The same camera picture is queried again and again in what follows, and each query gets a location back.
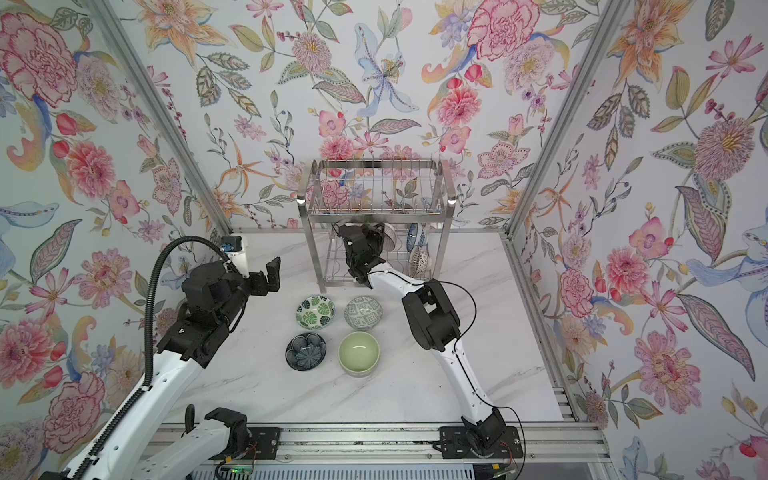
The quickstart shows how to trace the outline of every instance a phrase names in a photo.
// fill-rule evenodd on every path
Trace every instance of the white marble tabletop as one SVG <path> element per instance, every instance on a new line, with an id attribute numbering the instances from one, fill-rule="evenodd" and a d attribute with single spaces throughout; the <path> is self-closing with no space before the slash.
<path id="1" fill-rule="evenodd" d="M 323 362 L 309 372 L 285 361 L 288 342 L 303 329 L 294 319 L 301 300 L 318 288 L 303 233 L 248 235 L 250 269 L 282 258 L 280 291 L 251 297 L 237 331 L 218 351 L 166 418 L 183 422 L 194 403 L 199 421 L 225 407 L 245 413 L 249 422 L 457 422 L 461 413 L 440 365 L 412 338 L 400 299 L 362 287 L 330 287 L 336 316 L 319 331 L 327 344 Z M 323 252 L 327 234 L 317 234 Z M 472 292 L 478 319 L 463 339 L 468 358 L 497 406 L 511 406 L 523 421 L 560 421 L 562 416 L 538 351 L 498 233 L 451 233 L 440 280 Z M 461 317 L 472 320 L 472 301 L 460 289 L 445 291 Z M 339 342 L 353 329 L 343 310 L 358 295 L 372 294 L 384 309 L 370 330 L 381 346 L 374 373 L 346 375 L 339 365 Z M 508 421 L 514 416 L 502 410 Z"/>

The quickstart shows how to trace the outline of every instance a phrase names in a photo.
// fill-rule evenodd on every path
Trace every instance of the wire rack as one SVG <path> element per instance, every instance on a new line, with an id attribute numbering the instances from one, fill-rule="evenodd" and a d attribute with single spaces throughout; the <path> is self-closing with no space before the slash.
<path id="1" fill-rule="evenodd" d="M 421 223 L 427 237 L 439 240 L 430 251 L 430 267 L 420 277 L 436 278 L 442 265 L 453 218 L 456 194 L 447 161 L 341 160 L 314 161 L 299 188 L 298 203 L 317 283 L 327 286 L 357 285 L 349 275 L 340 238 L 329 228 L 327 255 L 320 259 L 313 226 L 334 223 L 389 223 L 397 241 L 382 258 L 410 275 L 406 236 L 412 223 Z"/>

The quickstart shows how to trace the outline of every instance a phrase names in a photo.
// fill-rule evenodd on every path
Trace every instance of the green bowl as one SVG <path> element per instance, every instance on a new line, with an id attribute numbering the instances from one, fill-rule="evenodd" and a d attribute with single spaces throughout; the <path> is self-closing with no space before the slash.
<path id="1" fill-rule="evenodd" d="M 379 363 L 379 342 L 367 332 L 354 332 L 339 344 L 339 363 L 351 376 L 369 375 Z"/>

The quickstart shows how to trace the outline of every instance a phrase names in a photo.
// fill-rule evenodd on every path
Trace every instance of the gray patterned bowl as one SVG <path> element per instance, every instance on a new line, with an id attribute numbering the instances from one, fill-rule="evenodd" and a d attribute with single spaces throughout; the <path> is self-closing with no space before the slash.
<path id="1" fill-rule="evenodd" d="M 300 372 L 315 368 L 324 358 L 326 358 L 326 342 L 317 333 L 297 335 L 286 348 L 286 362 L 290 368 Z"/>
<path id="2" fill-rule="evenodd" d="M 344 320 L 355 330 L 370 330 L 382 320 L 381 304 L 372 296 L 356 296 L 344 309 Z"/>
<path id="3" fill-rule="evenodd" d="M 324 295 L 312 295 L 296 309 L 296 321 L 308 330 L 319 330 L 331 322 L 334 313 L 336 313 L 336 307 L 330 298 Z"/>

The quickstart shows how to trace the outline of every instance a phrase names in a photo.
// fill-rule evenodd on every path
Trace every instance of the wall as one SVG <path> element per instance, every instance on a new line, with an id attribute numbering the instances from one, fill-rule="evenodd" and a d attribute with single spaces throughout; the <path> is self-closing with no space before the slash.
<path id="1" fill-rule="evenodd" d="M 87 12 L 34 6 L 0 2 L 1 480 L 57 471 L 94 438 L 141 376 L 161 247 L 215 234 Z M 208 255 L 171 256 L 157 338 Z"/>
<path id="2" fill-rule="evenodd" d="M 449 159 L 454 225 L 503 226 L 600 11 L 598 0 L 112 5 L 243 228 L 296 227 L 307 166 L 361 157 Z M 326 204 L 381 196 L 360 170 L 333 174 Z"/>
<path id="3" fill-rule="evenodd" d="M 766 15 L 635 0 L 515 233 L 627 479 L 768 478 Z"/>

